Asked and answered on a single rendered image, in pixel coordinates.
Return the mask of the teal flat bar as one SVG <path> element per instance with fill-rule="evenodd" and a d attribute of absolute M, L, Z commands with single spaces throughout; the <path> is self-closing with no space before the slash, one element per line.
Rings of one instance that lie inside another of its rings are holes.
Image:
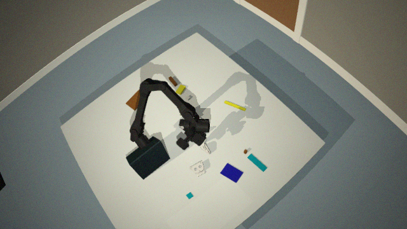
<path fill-rule="evenodd" d="M 259 168 L 261 169 L 261 171 L 264 172 L 264 171 L 267 169 L 267 167 L 264 166 L 263 163 L 261 163 L 257 158 L 255 158 L 255 157 L 253 156 L 253 154 L 250 154 L 250 155 L 248 156 L 248 159 L 249 159 L 251 162 L 253 162 L 257 167 L 259 167 Z"/>

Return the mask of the brown flat rectangular plate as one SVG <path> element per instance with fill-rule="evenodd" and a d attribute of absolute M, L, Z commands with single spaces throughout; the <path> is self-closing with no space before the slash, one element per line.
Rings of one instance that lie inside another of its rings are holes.
<path fill-rule="evenodd" d="M 131 107 L 133 110 L 136 110 L 138 107 L 140 98 L 140 89 L 127 101 L 127 106 Z"/>

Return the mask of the brown flat bar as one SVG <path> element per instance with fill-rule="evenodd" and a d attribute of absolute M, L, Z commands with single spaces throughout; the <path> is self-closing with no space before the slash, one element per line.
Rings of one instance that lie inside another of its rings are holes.
<path fill-rule="evenodd" d="M 176 83 L 176 81 L 170 76 L 169 77 L 169 80 L 172 82 L 172 84 L 176 87 L 177 86 L 177 83 Z"/>

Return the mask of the teal flat rectangular plate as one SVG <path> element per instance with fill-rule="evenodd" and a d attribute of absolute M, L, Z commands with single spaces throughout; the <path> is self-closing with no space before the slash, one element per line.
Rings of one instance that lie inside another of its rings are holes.
<path fill-rule="evenodd" d="M 191 192 L 190 192 L 190 193 L 188 193 L 186 196 L 187 196 L 187 198 L 188 198 L 188 199 L 190 199 L 190 198 L 192 198 L 192 197 L 193 197 L 193 195 L 191 194 Z"/>

